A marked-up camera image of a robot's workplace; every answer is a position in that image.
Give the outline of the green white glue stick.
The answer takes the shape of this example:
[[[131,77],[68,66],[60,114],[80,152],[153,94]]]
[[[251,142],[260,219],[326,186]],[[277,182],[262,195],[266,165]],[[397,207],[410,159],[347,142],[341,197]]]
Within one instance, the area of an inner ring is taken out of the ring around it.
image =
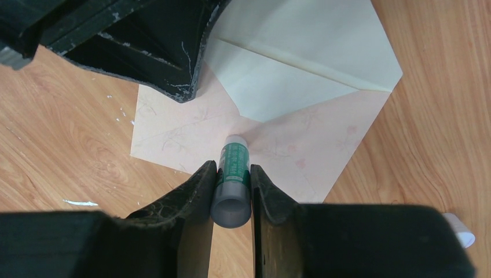
[[[221,150],[210,214],[228,229],[243,226],[251,217],[250,154],[239,135],[228,136]]]

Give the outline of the white glue stick cap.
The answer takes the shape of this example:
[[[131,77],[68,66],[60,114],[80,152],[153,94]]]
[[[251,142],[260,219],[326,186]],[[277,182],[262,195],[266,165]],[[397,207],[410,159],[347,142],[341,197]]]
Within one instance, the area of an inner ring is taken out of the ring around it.
[[[464,223],[452,213],[443,213],[443,216],[452,227],[456,237],[463,248],[469,248],[475,242],[475,235],[464,225]]]

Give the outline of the cream pink envelope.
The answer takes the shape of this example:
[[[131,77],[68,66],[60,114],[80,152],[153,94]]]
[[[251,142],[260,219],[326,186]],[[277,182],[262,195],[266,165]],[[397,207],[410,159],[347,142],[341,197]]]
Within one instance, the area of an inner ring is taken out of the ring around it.
[[[402,77],[370,1],[232,1],[196,98],[140,86],[131,155],[194,173],[240,135],[299,202],[322,202]]]

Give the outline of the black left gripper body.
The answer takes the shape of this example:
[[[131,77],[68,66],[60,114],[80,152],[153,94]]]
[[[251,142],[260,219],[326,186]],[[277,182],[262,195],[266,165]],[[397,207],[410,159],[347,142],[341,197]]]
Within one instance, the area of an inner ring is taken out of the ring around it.
[[[138,69],[138,1],[1,1],[1,65],[44,46],[85,70]]]

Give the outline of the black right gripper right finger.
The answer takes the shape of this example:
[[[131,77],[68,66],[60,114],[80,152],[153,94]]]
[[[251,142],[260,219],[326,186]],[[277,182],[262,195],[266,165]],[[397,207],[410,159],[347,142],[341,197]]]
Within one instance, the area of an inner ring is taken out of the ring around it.
[[[419,205],[298,203],[251,167],[255,277],[474,277],[450,224]]]

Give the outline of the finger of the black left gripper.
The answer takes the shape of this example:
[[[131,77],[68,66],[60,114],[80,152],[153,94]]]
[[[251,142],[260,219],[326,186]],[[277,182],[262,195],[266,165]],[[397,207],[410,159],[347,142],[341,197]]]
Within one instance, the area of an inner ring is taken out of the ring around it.
[[[211,31],[228,1],[64,1],[41,44],[85,70],[196,97]]]

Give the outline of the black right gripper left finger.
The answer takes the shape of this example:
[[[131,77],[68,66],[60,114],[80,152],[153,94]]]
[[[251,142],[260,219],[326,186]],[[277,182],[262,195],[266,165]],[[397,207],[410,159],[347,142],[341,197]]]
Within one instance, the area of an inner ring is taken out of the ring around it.
[[[217,164],[126,218],[103,211],[1,214],[2,277],[207,277]]]

